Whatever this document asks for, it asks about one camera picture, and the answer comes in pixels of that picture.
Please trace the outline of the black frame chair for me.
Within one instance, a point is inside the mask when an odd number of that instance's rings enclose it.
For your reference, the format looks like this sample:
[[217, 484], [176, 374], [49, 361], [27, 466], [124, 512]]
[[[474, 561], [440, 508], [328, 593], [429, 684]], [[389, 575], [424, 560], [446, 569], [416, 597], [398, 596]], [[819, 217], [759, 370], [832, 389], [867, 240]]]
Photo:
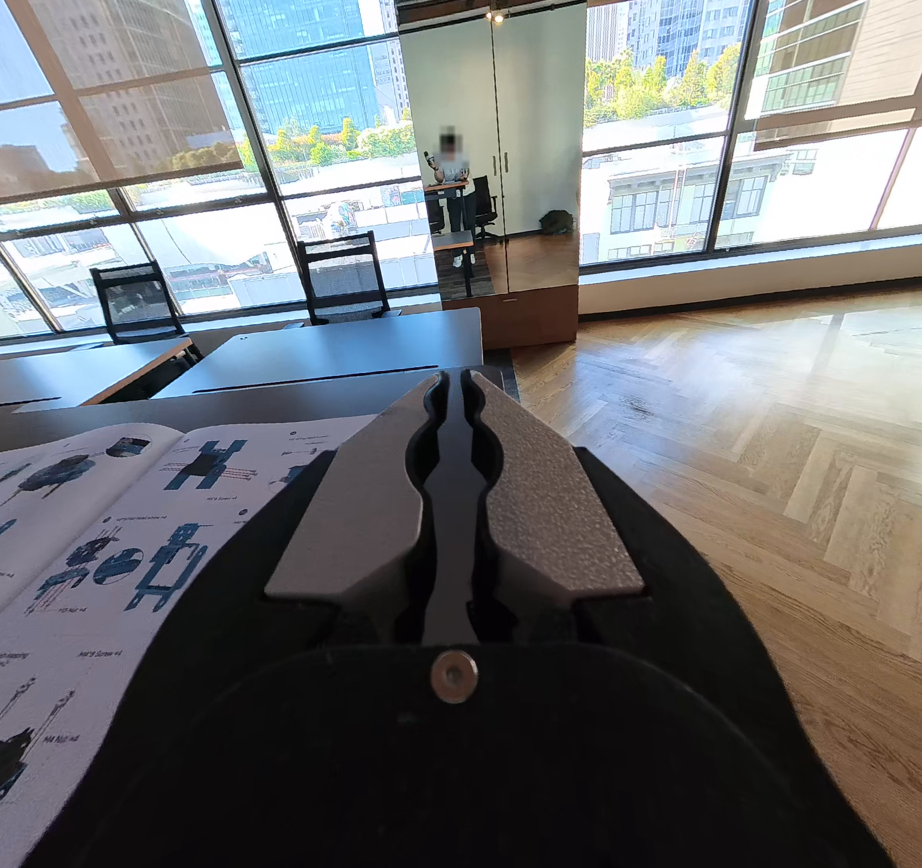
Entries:
[[295, 260], [312, 326], [396, 318], [391, 309], [373, 231], [332, 240], [301, 240]]
[[90, 276], [106, 329], [116, 344], [154, 342], [182, 337], [183, 328], [156, 262], [122, 264]]

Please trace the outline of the printed instruction manual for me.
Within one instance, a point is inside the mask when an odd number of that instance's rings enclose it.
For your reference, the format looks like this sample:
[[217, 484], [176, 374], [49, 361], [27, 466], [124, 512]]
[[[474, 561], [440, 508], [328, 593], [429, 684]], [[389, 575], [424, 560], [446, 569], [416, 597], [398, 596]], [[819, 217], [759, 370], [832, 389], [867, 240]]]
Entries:
[[2, 866], [75, 792], [206, 563], [371, 419], [117, 424], [2, 452]]

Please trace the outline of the grey office desk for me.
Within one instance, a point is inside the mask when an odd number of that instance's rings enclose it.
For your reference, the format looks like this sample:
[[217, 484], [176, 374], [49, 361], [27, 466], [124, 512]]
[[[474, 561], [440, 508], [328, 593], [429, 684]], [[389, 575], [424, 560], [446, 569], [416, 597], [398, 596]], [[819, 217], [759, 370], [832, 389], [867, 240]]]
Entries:
[[238, 334], [155, 398], [481, 363], [479, 309], [449, 309]]
[[155, 342], [17, 355], [1, 361], [1, 404], [68, 408], [105, 401], [193, 346], [178, 337]]

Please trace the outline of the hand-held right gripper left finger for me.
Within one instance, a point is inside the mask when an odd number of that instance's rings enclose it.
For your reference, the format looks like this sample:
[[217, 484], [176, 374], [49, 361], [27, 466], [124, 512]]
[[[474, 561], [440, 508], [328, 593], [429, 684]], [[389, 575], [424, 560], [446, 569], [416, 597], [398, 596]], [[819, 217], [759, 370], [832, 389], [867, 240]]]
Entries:
[[430, 375], [342, 444], [268, 580], [276, 601], [365, 615], [383, 639], [419, 639], [436, 574], [432, 499], [448, 374]]

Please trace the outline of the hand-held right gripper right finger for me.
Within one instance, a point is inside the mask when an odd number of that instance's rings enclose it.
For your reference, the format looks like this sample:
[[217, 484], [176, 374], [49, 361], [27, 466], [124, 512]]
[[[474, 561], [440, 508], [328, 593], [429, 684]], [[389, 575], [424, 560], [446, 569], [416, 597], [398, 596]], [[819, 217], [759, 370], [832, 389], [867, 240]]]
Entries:
[[570, 442], [483, 373], [462, 375], [478, 497], [471, 600], [480, 639], [514, 639], [576, 603], [644, 583]]

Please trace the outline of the large window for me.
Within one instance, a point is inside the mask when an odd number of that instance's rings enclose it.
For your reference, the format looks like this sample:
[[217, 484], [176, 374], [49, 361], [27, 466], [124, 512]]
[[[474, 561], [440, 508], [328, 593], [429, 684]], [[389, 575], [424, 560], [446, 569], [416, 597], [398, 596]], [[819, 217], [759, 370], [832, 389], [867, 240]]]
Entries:
[[2, 338], [102, 326], [155, 261], [186, 317], [303, 301], [299, 241], [435, 285], [394, 0], [2, 0]]
[[589, 0], [580, 272], [920, 229], [921, 0]]

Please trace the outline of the mirrored wooden cabinet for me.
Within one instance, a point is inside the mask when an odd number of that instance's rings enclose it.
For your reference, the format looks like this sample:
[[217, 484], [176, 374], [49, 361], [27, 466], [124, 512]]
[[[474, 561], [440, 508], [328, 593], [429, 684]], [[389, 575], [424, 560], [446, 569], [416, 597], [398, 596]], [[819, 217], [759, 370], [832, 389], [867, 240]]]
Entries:
[[444, 309], [486, 349], [578, 322], [586, 0], [395, 0]]

